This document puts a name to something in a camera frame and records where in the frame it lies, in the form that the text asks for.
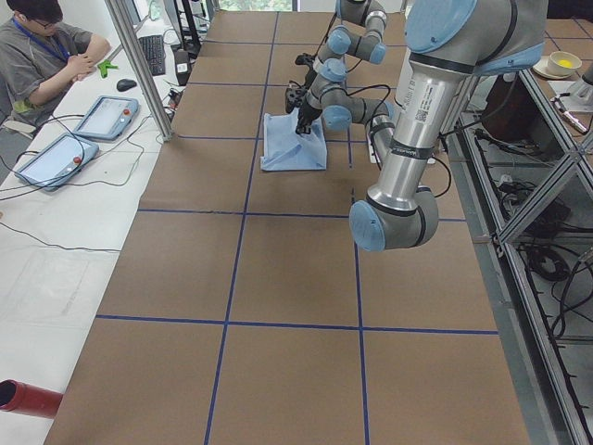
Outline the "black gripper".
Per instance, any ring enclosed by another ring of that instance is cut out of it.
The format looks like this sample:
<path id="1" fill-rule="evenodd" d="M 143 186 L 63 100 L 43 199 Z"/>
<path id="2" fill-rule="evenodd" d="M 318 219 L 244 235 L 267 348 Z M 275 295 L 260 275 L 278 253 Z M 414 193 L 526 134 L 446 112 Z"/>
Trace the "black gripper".
<path id="1" fill-rule="evenodd" d="M 313 107 L 304 99 L 299 107 L 297 115 L 296 133 L 299 135 L 310 134 L 312 123 L 322 114 L 321 108 Z"/>

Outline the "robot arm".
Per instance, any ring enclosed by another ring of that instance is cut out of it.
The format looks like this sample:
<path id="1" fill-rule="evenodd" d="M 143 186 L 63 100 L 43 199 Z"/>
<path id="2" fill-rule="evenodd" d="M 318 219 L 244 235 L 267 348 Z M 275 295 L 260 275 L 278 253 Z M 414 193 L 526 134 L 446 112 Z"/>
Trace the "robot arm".
<path id="1" fill-rule="evenodd" d="M 333 27 L 318 50 L 314 66 L 344 55 L 374 65 L 383 62 L 386 53 L 384 32 L 387 14 L 379 1 L 336 1 L 335 15 L 342 21 Z"/>
<path id="2" fill-rule="evenodd" d="M 381 100 L 350 96 L 343 55 L 373 64 L 385 56 L 387 17 L 376 1 L 340 1 L 336 15 L 365 29 L 334 28 L 316 57 L 314 76 L 302 99 L 296 131 L 306 134 L 323 118 L 344 130 L 363 124 L 381 172 L 363 200 L 350 209 L 356 244 L 368 251 L 413 248 L 438 225 L 432 191 L 421 185 L 427 161 L 461 82 L 535 65 L 542 54 L 548 5 L 544 1 L 417 1 L 405 26 L 411 78 L 396 118 Z"/>

